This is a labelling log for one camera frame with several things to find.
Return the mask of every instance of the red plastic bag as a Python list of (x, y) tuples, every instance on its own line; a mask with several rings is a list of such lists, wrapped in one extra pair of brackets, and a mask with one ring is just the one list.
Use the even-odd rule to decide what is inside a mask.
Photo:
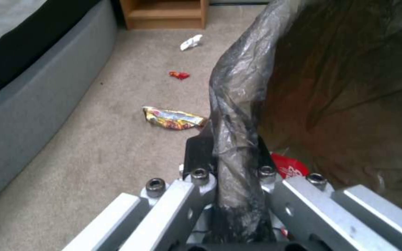
[(282, 178), (290, 178), (300, 175), (307, 176), (308, 173), (310, 173), (308, 167), (297, 159), (288, 158), (275, 153), (271, 153), (271, 158), (276, 164)]

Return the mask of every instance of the hex socket bolt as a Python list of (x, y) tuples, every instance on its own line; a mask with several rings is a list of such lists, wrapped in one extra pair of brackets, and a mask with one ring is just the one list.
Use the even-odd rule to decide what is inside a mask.
[(145, 190), (150, 198), (158, 198), (165, 192), (165, 181), (162, 178), (152, 178), (145, 184)]
[(310, 173), (306, 176), (306, 180), (321, 191), (324, 191), (327, 186), (327, 179), (320, 173)]
[(192, 170), (190, 177), (195, 186), (203, 186), (209, 182), (209, 172), (204, 168)]
[(276, 180), (276, 170), (270, 166), (262, 166), (258, 170), (258, 175), (263, 183), (271, 183)]

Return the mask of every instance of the wooden shelf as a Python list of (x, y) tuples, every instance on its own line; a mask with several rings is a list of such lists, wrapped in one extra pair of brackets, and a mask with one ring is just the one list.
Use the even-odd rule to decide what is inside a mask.
[(200, 1), (141, 3), (128, 14), (131, 19), (201, 18)]
[(201, 28), (209, 0), (120, 0), (128, 29)]

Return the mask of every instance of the red wrapper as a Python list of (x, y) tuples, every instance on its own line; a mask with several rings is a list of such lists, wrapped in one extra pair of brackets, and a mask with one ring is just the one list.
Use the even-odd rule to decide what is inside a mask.
[(184, 72), (178, 73), (177, 71), (171, 71), (171, 72), (169, 72), (169, 75), (172, 77), (175, 77), (179, 80), (183, 80), (183, 79), (190, 77), (189, 73), (184, 73)]

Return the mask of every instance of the floor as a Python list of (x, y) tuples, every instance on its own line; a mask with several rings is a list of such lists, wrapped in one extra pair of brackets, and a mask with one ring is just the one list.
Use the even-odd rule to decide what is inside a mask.
[[(211, 7), (206, 30), (119, 30), (113, 54), (75, 111), (0, 194), (0, 251), (60, 250), (121, 192), (172, 182), (196, 129), (145, 122), (143, 105), (209, 116), (208, 81), (263, 6)], [(197, 33), (202, 46), (180, 52)], [(190, 78), (168, 77), (169, 70)]]

